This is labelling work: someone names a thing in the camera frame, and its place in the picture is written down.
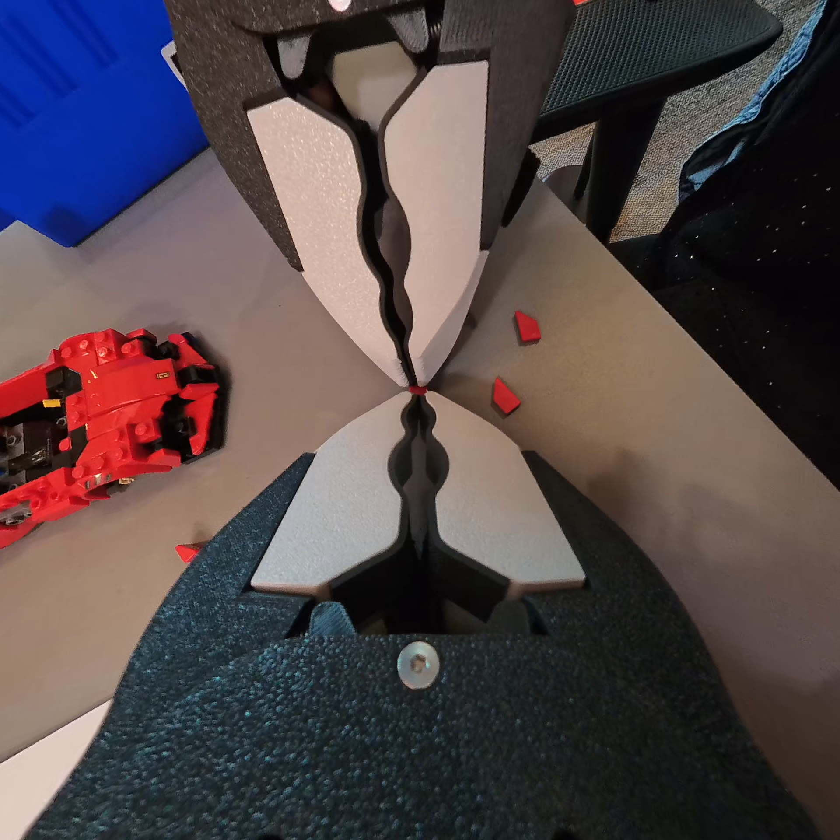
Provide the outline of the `black mesh chair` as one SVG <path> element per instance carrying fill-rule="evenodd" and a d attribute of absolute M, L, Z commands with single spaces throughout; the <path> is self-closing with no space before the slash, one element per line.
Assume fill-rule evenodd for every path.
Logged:
<path fill-rule="evenodd" d="M 781 21 L 753 1 L 580 3 L 531 143 L 594 123 L 574 198 L 607 244 L 668 98 L 762 54 Z"/>

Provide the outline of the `blue denim garment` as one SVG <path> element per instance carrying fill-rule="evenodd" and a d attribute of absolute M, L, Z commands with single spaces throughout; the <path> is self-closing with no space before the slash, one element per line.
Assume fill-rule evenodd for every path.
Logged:
<path fill-rule="evenodd" d="M 838 92 L 839 2 L 819 2 L 791 46 L 746 106 L 702 143 L 683 165 L 683 203 L 725 167 L 750 154 L 791 123 L 825 78 Z"/>

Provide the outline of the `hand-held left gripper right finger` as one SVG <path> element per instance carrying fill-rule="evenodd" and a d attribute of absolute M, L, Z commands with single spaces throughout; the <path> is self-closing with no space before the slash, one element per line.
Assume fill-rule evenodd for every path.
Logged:
<path fill-rule="evenodd" d="M 517 446 L 499 428 L 429 392 L 446 456 L 434 498 L 444 549 L 507 581 L 506 597 L 582 587 L 585 573 Z"/>

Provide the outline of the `blue plastic bin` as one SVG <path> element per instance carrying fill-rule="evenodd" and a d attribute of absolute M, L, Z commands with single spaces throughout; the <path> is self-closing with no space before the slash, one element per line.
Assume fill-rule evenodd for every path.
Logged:
<path fill-rule="evenodd" d="M 1 2 L 2 228 L 73 247 L 207 137 L 161 1 Z"/>

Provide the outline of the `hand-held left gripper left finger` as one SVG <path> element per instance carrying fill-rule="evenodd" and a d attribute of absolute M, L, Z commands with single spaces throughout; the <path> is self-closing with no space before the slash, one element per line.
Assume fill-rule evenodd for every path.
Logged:
<path fill-rule="evenodd" d="M 318 448 L 251 578 L 256 591 L 322 595 L 398 545 L 406 512 L 392 456 L 412 397 L 392 397 Z"/>

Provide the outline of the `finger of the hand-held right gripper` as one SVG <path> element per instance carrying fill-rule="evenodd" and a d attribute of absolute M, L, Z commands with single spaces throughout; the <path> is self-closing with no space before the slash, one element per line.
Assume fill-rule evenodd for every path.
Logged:
<path fill-rule="evenodd" d="M 382 277 L 363 242 L 366 183 L 350 127 L 291 97 L 250 108 L 247 117 L 305 281 L 360 350 L 407 388 L 382 312 Z"/>
<path fill-rule="evenodd" d="M 384 128 L 386 176 L 411 239 L 407 352 L 427 385 L 459 336 L 488 252 L 481 245 L 489 65 L 439 65 Z"/>

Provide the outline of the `person's dark speckled clothing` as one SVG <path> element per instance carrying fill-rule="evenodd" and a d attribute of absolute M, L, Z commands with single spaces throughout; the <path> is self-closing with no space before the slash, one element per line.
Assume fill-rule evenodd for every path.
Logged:
<path fill-rule="evenodd" d="M 612 254 L 839 487 L 838 92 Z"/>

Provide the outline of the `red lego car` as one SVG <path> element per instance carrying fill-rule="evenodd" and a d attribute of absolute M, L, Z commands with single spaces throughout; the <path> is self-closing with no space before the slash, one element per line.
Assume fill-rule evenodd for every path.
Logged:
<path fill-rule="evenodd" d="M 1 386 L 1 547 L 224 446 L 226 375 L 189 332 L 65 340 Z"/>

